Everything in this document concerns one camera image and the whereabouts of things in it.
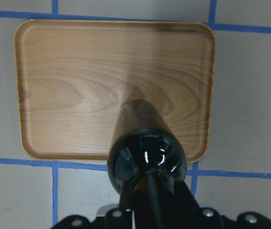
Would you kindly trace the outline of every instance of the reflective black surface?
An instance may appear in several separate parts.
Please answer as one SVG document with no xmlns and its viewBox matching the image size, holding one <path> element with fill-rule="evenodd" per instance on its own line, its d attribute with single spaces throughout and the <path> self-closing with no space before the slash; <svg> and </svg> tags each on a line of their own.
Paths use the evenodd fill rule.
<svg viewBox="0 0 271 229">
<path fill-rule="evenodd" d="M 117 192 L 123 181 L 136 185 L 141 177 L 152 173 L 162 174 L 170 183 L 183 181 L 186 169 L 185 154 L 177 139 L 150 128 L 136 130 L 121 139 L 108 160 L 108 175 Z"/>
</svg>

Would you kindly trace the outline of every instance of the bolt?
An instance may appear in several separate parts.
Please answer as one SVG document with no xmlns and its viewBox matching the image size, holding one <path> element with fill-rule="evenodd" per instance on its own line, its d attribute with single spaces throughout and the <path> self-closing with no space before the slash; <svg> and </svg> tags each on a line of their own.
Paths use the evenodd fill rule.
<svg viewBox="0 0 271 229">
<path fill-rule="evenodd" d="M 202 211 L 202 213 L 206 216 L 206 217 L 212 217 L 214 215 L 214 212 L 209 209 L 209 208 L 206 208 Z"/>
<path fill-rule="evenodd" d="M 114 212 L 112 212 L 112 216 L 113 217 L 121 217 L 122 216 L 122 212 L 120 210 L 116 210 Z"/>
<path fill-rule="evenodd" d="M 249 223 L 257 223 L 257 219 L 253 215 L 246 215 L 245 220 L 248 221 Z"/>
<path fill-rule="evenodd" d="M 75 219 L 71 223 L 72 227 L 78 227 L 78 226 L 80 226 L 82 224 L 83 224 L 83 222 L 80 219 Z"/>
</svg>

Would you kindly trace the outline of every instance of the gray floor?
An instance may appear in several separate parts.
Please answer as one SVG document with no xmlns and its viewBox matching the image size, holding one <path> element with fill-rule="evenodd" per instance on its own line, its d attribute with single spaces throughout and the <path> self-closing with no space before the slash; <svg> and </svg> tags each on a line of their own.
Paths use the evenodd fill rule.
<svg viewBox="0 0 271 229">
<path fill-rule="evenodd" d="M 0 160 L 0 229 L 52 226 L 52 168 L 7 165 L 32 160 L 20 144 L 12 39 L 25 19 L 62 18 L 63 14 L 199 21 L 214 26 L 218 48 L 210 148 L 199 162 L 199 171 L 259 174 L 198 176 L 196 198 L 232 219 L 247 210 L 271 218 L 271 28 L 261 27 L 271 27 L 271 1 L 218 0 L 215 23 L 242 25 L 228 26 L 228 31 L 217 29 L 209 17 L 208 0 L 59 0 L 58 9 L 56 3 L 0 0 L 0 10 L 9 11 L 0 11 L 0 158 L 11 159 Z M 191 179 L 187 176 L 189 186 Z M 70 214 L 93 220 L 99 207 L 118 198 L 105 171 L 58 169 L 59 220 Z"/>
</svg>

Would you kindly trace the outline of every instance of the blue tape line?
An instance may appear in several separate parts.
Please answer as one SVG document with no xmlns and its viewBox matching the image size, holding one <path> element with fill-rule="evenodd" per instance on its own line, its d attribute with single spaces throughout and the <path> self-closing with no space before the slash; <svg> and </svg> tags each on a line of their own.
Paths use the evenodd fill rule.
<svg viewBox="0 0 271 229">
<path fill-rule="evenodd" d="M 234 32 L 255 32 L 255 33 L 271 33 L 271 27 L 250 26 L 250 25 L 227 25 L 217 23 L 206 23 L 215 31 L 234 31 Z"/>
<path fill-rule="evenodd" d="M 53 163 L 55 162 L 57 163 L 57 166 L 59 168 L 75 168 L 75 169 L 107 171 L 107 166 L 104 166 L 104 165 L 91 165 L 91 164 L 80 164 L 80 163 L 59 162 L 59 161 L 35 161 L 35 160 L 0 158 L 0 164 L 19 165 L 19 166 L 52 167 Z"/>
<path fill-rule="evenodd" d="M 220 170 L 198 170 L 199 176 L 212 177 L 245 177 L 245 178 L 264 178 L 271 179 L 271 173 L 248 173 L 248 172 L 233 172 Z"/>
<path fill-rule="evenodd" d="M 52 14 L 58 14 L 58 0 L 52 0 Z"/>
<path fill-rule="evenodd" d="M 60 19 L 60 20 L 97 20 L 97 21 L 158 21 L 158 20 L 144 20 L 144 19 L 126 19 L 126 18 L 112 18 L 112 17 L 96 17 L 96 16 L 82 16 L 82 15 L 68 15 L 55 13 L 34 13 L 34 12 L 19 12 L 19 11 L 4 11 L 0 10 L 0 18 L 20 18 L 20 19 Z"/>
<path fill-rule="evenodd" d="M 8 159 L 8 158 L 0 158 L 0 164 L 19 165 L 19 166 L 52 167 L 52 161 L 34 161 L 34 160 Z"/>
<path fill-rule="evenodd" d="M 80 164 L 80 163 L 72 163 L 72 162 L 58 162 L 58 167 L 107 171 L 107 166 L 105 165 Z"/>
<path fill-rule="evenodd" d="M 191 180 L 191 193 L 193 197 L 196 195 L 197 191 L 197 182 L 198 182 L 198 162 L 193 163 L 193 169 L 192 169 L 192 180 Z"/>
<path fill-rule="evenodd" d="M 73 163 L 73 162 L 35 161 L 35 160 L 0 158 L 0 164 L 5 164 L 5 165 L 53 167 L 54 163 L 56 163 L 58 168 L 107 171 L 106 165 L 91 165 L 91 164 L 80 164 L 80 163 Z M 222 170 L 199 170 L 198 163 L 194 163 L 193 169 L 188 170 L 187 174 L 188 176 L 257 177 L 257 178 L 271 179 L 271 173 L 233 172 L 233 171 L 222 171 Z"/>
<path fill-rule="evenodd" d="M 216 8 L 217 8 L 217 0 L 210 0 L 210 9 L 208 12 L 209 23 L 215 22 Z"/>
<path fill-rule="evenodd" d="M 52 163 L 52 177 L 53 177 L 52 223 L 54 226 L 58 223 L 58 165 L 57 165 L 57 162 Z"/>
</svg>

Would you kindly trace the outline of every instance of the white floor tile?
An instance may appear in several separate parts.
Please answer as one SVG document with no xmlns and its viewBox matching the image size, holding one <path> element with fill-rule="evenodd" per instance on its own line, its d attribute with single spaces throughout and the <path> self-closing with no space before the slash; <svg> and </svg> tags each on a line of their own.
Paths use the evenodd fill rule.
<svg viewBox="0 0 271 229">
<path fill-rule="evenodd" d="M 271 26 L 271 1 L 218 0 L 215 22 Z"/>
<path fill-rule="evenodd" d="M 52 1 L 0 0 L 0 10 L 51 13 Z"/>
<path fill-rule="evenodd" d="M 117 204 L 119 195 L 107 172 L 60 168 L 58 171 L 58 220 L 82 215 L 93 221 L 97 210 Z"/>
<path fill-rule="evenodd" d="M 52 226 L 52 169 L 0 165 L 0 229 Z"/>
<path fill-rule="evenodd" d="M 199 177 L 196 200 L 232 220 L 246 211 L 271 219 L 271 180 L 261 178 Z"/>
<path fill-rule="evenodd" d="M 199 168 L 271 173 L 271 34 L 216 36 L 210 144 Z"/>
<path fill-rule="evenodd" d="M 0 18 L 0 157 L 30 159 L 20 141 L 13 35 L 23 19 Z"/>
<path fill-rule="evenodd" d="M 207 0 L 59 0 L 59 13 L 161 21 L 208 22 Z"/>
</svg>

